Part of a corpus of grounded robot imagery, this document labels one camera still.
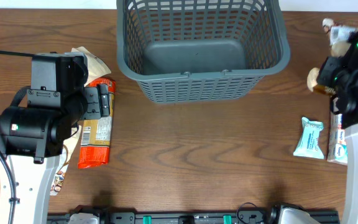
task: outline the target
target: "white wall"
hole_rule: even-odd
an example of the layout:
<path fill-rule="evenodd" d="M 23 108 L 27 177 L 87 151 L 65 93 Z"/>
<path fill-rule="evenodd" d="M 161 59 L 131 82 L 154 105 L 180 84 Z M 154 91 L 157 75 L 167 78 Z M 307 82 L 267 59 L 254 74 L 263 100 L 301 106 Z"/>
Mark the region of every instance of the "white wall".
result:
<path fill-rule="evenodd" d="M 283 11 L 358 12 L 358 0 L 279 0 Z M 0 8 L 116 9 L 116 0 L 0 0 Z"/>

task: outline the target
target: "green clip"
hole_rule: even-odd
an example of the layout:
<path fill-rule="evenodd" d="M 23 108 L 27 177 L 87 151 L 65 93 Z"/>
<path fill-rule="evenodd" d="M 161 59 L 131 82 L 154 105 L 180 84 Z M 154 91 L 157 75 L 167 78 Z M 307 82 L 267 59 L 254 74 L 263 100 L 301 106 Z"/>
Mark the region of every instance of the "green clip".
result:
<path fill-rule="evenodd" d="M 231 224 L 231 215 L 223 216 L 223 224 Z"/>
<path fill-rule="evenodd" d="M 143 217 L 143 224 L 152 224 L 152 217 Z"/>

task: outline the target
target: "blue package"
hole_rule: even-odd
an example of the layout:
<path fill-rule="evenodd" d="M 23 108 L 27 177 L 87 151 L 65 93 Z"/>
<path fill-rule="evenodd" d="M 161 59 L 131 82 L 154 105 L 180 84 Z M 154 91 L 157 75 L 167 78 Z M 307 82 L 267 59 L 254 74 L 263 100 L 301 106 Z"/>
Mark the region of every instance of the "blue package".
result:
<path fill-rule="evenodd" d="M 309 121 L 302 118 L 303 133 L 299 143 L 293 153 L 294 156 L 324 159 L 324 154 L 318 146 L 318 137 L 324 126 L 319 121 Z"/>

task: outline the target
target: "wooden table surface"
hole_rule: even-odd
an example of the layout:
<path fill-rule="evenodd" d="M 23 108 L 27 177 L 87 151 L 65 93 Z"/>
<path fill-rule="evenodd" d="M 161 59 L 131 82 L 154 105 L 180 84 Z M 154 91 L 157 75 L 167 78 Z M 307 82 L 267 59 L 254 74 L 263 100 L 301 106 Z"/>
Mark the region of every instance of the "wooden table surface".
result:
<path fill-rule="evenodd" d="M 49 212 L 77 205 L 137 211 L 235 210 L 243 202 L 288 202 L 342 213 L 346 167 L 292 155 L 301 117 L 324 122 L 329 99 L 312 94 L 306 76 L 329 55 L 321 21 L 358 26 L 358 13 L 284 12 L 291 61 L 240 100 L 157 105 L 116 64 L 113 10 L 0 9 L 0 50 L 69 52 L 84 46 L 103 59 L 117 81 L 110 162 L 78 170 L 71 158 L 62 191 Z M 29 58 L 0 55 L 0 114 L 30 84 Z"/>

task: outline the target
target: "gray basket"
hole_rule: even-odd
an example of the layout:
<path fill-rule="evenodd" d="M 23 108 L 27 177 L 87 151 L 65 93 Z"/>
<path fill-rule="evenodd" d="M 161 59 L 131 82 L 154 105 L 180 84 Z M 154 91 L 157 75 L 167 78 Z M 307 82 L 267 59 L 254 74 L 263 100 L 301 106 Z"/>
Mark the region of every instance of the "gray basket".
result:
<path fill-rule="evenodd" d="M 278 0 L 117 0 L 117 62 L 156 103 L 244 96 L 290 59 Z"/>

